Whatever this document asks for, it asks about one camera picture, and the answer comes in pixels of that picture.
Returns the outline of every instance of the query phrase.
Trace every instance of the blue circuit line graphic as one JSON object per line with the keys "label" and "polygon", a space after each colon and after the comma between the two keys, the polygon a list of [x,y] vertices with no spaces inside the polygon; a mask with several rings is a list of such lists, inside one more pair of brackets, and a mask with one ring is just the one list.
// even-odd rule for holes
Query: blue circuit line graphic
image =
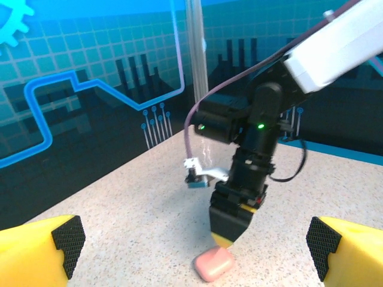
{"label": "blue circuit line graphic", "polygon": [[136,111],[141,111],[145,108],[148,108],[150,106],[163,102],[164,100],[170,99],[171,97],[177,96],[180,93],[182,93],[185,90],[185,81],[184,81],[184,72],[183,72],[182,59],[181,59],[180,41],[178,37],[177,18],[175,15],[175,8],[174,8],[174,0],[170,0],[170,3],[171,3],[172,23],[173,23],[173,29],[174,29],[175,49],[176,49],[177,60],[178,60],[177,61],[178,72],[179,72],[180,83],[181,83],[180,88],[174,91],[171,91],[169,93],[163,94],[162,96],[159,96],[155,99],[146,101],[144,103],[136,103],[134,100],[128,98],[125,94],[120,93],[115,88],[109,86],[108,84],[106,84],[105,82],[99,79],[93,79],[83,83],[79,82],[75,70],[62,72],[59,74],[48,75],[48,76],[31,80],[24,87],[24,96],[29,105],[31,113],[34,116],[37,126],[42,134],[43,142],[39,143],[38,145],[32,146],[28,149],[25,149],[23,151],[20,151],[16,154],[10,155],[9,157],[5,157],[1,159],[0,169],[10,166],[19,161],[22,161],[26,158],[32,157],[33,155],[38,154],[40,152],[43,152],[46,149],[48,149],[53,143],[52,133],[49,129],[48,123],[45,120],[44,114],[42,110],[40,109],[38,101],[35,96],[35,90],[37,88],[70,80],[72,84],[72,88],[75,93],[78,93],[83,90],[87,90],[89,88],[100,88],[101,90],[107,92],[108,94],[120,100],[121,102],[132,107]]}

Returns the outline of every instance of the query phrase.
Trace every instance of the white bracket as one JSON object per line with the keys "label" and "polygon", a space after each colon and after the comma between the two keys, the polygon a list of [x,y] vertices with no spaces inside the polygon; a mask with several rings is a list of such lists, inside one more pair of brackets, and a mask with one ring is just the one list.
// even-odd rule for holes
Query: white bracket
{"label": "white bracket", "polygon": [[188,158],[184,160],[184,167],[186,169],[194,169],[196,171],[196,175],[206,175],[224,182],[226,182],[229,179],[228,170],[222,169],[220,167],[203,169],[197,157]]}

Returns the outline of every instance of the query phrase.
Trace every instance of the pink object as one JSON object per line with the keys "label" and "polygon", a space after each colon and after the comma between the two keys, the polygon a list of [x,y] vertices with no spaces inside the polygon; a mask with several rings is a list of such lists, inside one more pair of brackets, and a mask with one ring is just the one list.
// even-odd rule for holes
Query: pink object
{"label": "pink object", "polygon": [[199,255],[194,264],[199,276],[212,282],[233,267],[234,257],[227,249],[217,246]]}

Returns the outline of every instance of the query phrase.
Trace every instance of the gear graphic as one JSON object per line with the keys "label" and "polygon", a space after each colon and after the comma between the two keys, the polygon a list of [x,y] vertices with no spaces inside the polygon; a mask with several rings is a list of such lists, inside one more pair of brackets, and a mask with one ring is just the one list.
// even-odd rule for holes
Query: gear graphic
{"label": "gear graphic", "polygon": [[18,45],[13,37],[16,31],[26,33],[29,27],[23,23],[24,15],[33,16],[34,10],[26,5],[26,0],[0,0],[0,6],[11,9],[11,14],[2,28],[0,28],[0,44],[6,43],[11,47]]}

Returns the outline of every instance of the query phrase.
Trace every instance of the speckled countertop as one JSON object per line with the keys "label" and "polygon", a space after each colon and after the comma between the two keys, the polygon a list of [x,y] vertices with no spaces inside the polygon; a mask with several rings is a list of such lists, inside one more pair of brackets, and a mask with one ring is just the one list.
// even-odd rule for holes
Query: speckled countertop
{"label": "speckled countertop", "polygon": [[[204,166],[230,167],[233,145],[191,139]],[[305,242],[313,216],[383,229],[383,167],[309,152],[295,180],[270,184],[230,248],[235,267],[205,283],[192,261],[214,245],[212,188],[187,189],[184,157],[179,133],[32,220],[81,216],[87,239],[69,286],[322,286]],[[300,157],[300,149],[279,145],[274,175],[292,175]]]}

